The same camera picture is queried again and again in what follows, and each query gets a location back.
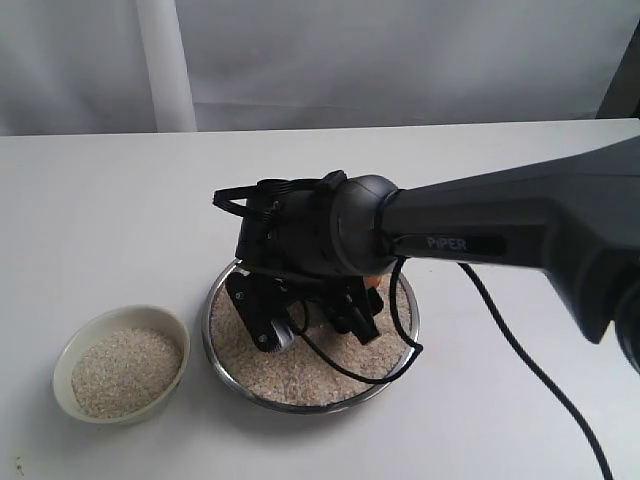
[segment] black wire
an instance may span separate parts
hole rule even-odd
[[[296,335],[302,338],[302,340],[304,340],[306,344],[309,345],[309,347],[314,352],[316,352],[316,354],[326,364],[328,364],[331,368],[333,368],[334,370],[338,371],[343,375],[346,375],[349,378],[358,380],[359,382],[367,383],[369,385],[384,385],[385,383],[390,383],[390,382],[393,382],[394,380],[397,380],[402,375],[404,375],[404,373],[409,369],[409,367],[411,367],[411,365],[413,365],[413,362],[415,362],[416,358],[418,358],[418,355],[420,355],[420,353],[423,350],[423,346],[413,341],[413,339],[407,334],[407,332],[405,332],[404,328],[402,327],[402,324],[400,323],[400,315],[398,314],[398,302],[397,302],[396,295],[398,292],[398,282],[400,280],[400,271],[402,270],[402,266],[404,265],[404,262],[406,260],[407,259],[405,257],[399,257],[398,260],[396,261],[395,266],[393,267],[393,272],[391,273],[391,280],[389,282],[389,310],[391,311],[391,319],[393,320],[393,325],[396,328],[398,335],[400,336],[400,338],[402,338],[402,340],[407,345],[413,348],[413,352],[411,353],[411,356],[407,360],[407,363],[405,363],[394,374],[384,378],[367,378],[355,372],[347,370],[343,366],[338,365],[336,362],[334,362],[331,359],[331,357],[329,357],[326,353],[324,353],[322,349],[320,349],[320,347],[318,347],[318,345],[316,345],[314,341],[311,340],[309,336],[305,333],[309,325],[309,309],[306,305],[306,302],[304,301],[302,302],[302,306],[304,308],[304,315],[305,315],[303,328],[298,328],[293,321],[290,322],[290,328],[293,330],[293,332]]]
[[[498,307],[496,307],[495,303],[493,302],[493,299],[491,298],[491,295],[487,291],[487,288],[484,286],[484,284],[482,283],[482,280],[480,280],[476,272],[466,263],[459,263],[458,265],[460,265],[460,268],[464,270],[464,272],[467,274],[467,276],[471,279],[473,284],[478,289],[480,296],[482,297],[482,299],[484,300],[484,303],[487,305],[487,308],[491,312],[491,316],[496,321],[496,324],[498,325],[500,332],[502,332],[502,335],[504,335],[504,338],[507,340],[509,345],[511,345],[511,348],[516,352],[518,357],[520,357],[520,359],[527,365],[527,367],[529,367],[529,369],[536,375],[536,377],[538,377],[540,381],[544,383],[544,385],[549,390],[551,390],[551,393],[553,393],[553,395],[558,399],[558,401],[562,404],[562,406],[567,409],[567,411],[571,414],[571,416],[580,426],[582,433],[584,433],[584,436],[587,437],[587,441],[589,442],[589,445],[591,445],[591,449],[593,450],[593,453],[595,454],[596,459],[598,460],[598,465],[600,466],[600,470],[602,471],[602,476],[605,478],[605,480],[613,480],[613,474],[611,473],[611,469],[609,468],[609,464],[607,463],[607,458],[605,457],[604,452],[602,451],[602,447],[600,446],[600,443],[598,442],[598,439],[595,433],[593,433],[593,430],[591,430],[591,427],[589,426],[585,418],[582,416],[580,411],[571,402],[571,400],[567,398],[567,396],[562,392],[562,390],[560,390],[560,388],[553,382],[553,380],[549,378],[549,376],[544,372],[544,370],[542,370],[542,368],[540,368],[536,364],[536,362],[533,361],[533,359],[524,350],[524,348],[522,348],[520,343],[518,343],[518,341],[513,336],[513,334],[507,327],[506,323],[504,322],[502,315],[500,315],[500,312],[498,311]]]

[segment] white curtain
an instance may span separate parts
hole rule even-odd
[[[637,0],[2,1],[5,135],[589,118],[640,18]]]

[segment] metal bowl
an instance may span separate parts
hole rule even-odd
[[[382,385],[372,385],[371,388],[365,390],[364,392],[355,395],[353,397],[347,398],[345,400],[341,400],[339,402],[330,403],[327,405],[318,405],[318,406],[307,406],[307,405],[291,405],[287,403],[275,402],[272,400],[267,400],[261,397],[258,397],[253,392],[249,391],[243,385],[238,383],[227,370],[222,366],[218,356],[216,355],[216,351],[213,348],[213,341],[211,339],[211,311],[217,299],[218,293],[224,286],[224,282],[227,276],[238,269],[238,261],[233,261],[229,266],[220,274],[220,276],[216,279],[215,283],[211,287],[209,294],[207,295],[207,299],[204,304],[204,308],[202,309],[202,341],[204,343],[204,350],[207,354],[207,358],[209,359],[209,363],[213,366],[214,371],[218,374],[218,376],[222,379],[222,381],[233,391],[239,393],[243,397],[249,399],[253,403],[260,405],[262,407],[276,410],[278,412],[284,413],[296,413],[296,414],[319,414],[319,413],[335,413],[341,410],[345,410],[354,405],[358,405],[370,398],[373,398],[377,394],[379,394],[382,390],[389,386],[388,383]],[[404,275],[400,275],[400,284],[402,288],[407,294],[407,299],[409,301],[409,312],[410,312],[410,328],[409,328],[409,336],[416,340],[418,339],[418,329],[420,326],[420,317],[418,315],[418,305],[416,303],[415,296],[413,294],[413,290],[409,285],[409,282],[404,277]],[[393,374],[400,368],[402,368],[406,363],[411,354],[413,353],[413,348],[407,347],[407,350],[404,352],[398,364],[391,370],[389,374]]]

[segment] white table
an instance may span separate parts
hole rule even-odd
[[[276,414],[206,363],[197,311],[231,260],[239,219],[217,188],[264,177],[380,173],[402,187],[583,152],[636,120],[368,130],[0,138],[0,478],[598,479],[578,427],[500,336],[453,264],[406,274],[425,352],[344,414]],[[638,478],[640,378],[608,331],[582,339],[544,277],[482,267],[507,322],[582,409],[617,478]],[[162,416],[121,429],[67,418],[52,368],[71,334],[114,307],[167,307],[193,328]]]

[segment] uncooked rice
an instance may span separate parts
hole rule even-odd
[[[400,361],[407,346],[398,336],[388,306],[390,275],[382,279],[378,292],[385,307],[375,317],[380,336],[361,345],[352,334],[341,335],[326,322],[322,312],[309,305],[308,335],[324,352],[343,367],[367,377],[382,378]],[[405,290],[398,288],[398,312],[409,330],[411,312]],[[291,309],[293,319],[302,324],[299,304]],[[296,337],[278,353],[263,353],[253,344],[226,289],[214,300],[211,339],[216,356],[229,375],[258,397],[296,406],[324,406],[354,397],[372,388],[348,378],[324,363],[311,348]]]
[[[73,368],[71,385],[90,417],[118,418],[149,405],[175,378],[182,353],[162,332],[117,331],[85,352]]]

